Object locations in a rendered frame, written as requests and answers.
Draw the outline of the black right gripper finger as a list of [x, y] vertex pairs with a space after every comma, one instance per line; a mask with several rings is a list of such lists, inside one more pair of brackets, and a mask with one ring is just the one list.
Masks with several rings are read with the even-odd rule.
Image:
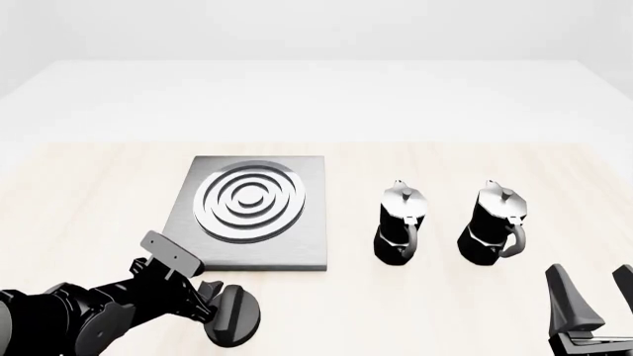
[[545, 276], [550, 301], [550, 336], [596, 331], [605, 325], [605, 320], [586, 302], [561, 264], [550, 266]]
[[612, 272], [612, 277], [624, 299], [633, 299], [633, 266], [623, 264]]

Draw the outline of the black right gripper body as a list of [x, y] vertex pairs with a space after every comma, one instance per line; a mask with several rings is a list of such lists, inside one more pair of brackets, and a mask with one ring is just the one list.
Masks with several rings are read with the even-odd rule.
[[633, 337], [596, 337], [598, 325], [550, 328], [554, 356], [633, 356]]

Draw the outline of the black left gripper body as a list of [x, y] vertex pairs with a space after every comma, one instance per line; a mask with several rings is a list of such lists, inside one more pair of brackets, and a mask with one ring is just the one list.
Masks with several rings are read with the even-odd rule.
[[195, 289], [191, 282], [185, 278], [178, 284], [176, 307], [173, 313], [206, 324], [214, 319], [217, 308], [206, 307], [199, 298], [198, 289]]

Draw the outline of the round black stove knob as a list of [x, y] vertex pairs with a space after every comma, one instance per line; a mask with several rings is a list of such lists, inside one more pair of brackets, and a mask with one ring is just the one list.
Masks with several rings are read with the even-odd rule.
[[209, 303], [213, 319], [204, 325], [209, 339], [217, 346], [232, 348], [250, 340], [256, 333], [261, 310], [257, 299], [243, 287], [228, 285]]

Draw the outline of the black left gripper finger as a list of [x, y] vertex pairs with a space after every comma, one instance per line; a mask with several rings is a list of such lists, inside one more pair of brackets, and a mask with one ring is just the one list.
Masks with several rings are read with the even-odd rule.
[[198, 288], [201, 302], [203, 302], [206, 307], [212, 305], [213, 302], [220, 297], [223, 286], [224, 283], [222, 281], [202, 281]]

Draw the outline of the black moka pot silver lid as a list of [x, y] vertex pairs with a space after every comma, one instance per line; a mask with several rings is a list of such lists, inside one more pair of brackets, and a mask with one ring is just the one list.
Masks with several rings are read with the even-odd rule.
[[380, 221], [373, 240], [375, 256], [390, 266], [404, 266], [418, 246], [418, 231], [428, 212], [426, 198], [396, 180], [381, 198]]
[[524, 251], [526, 201], [512, 189], [487, 180], [479, 190], [471, 219], [457, 239], [460, 254], [478, 266], [492, 266], [501, 258]]

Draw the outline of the silver-grey stove plate with rings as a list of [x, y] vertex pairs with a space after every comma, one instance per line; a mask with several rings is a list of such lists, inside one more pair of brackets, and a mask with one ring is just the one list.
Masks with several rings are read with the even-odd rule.
[[164, 235], [209, 271], [327, 269], [323, 156], [195, 156]]

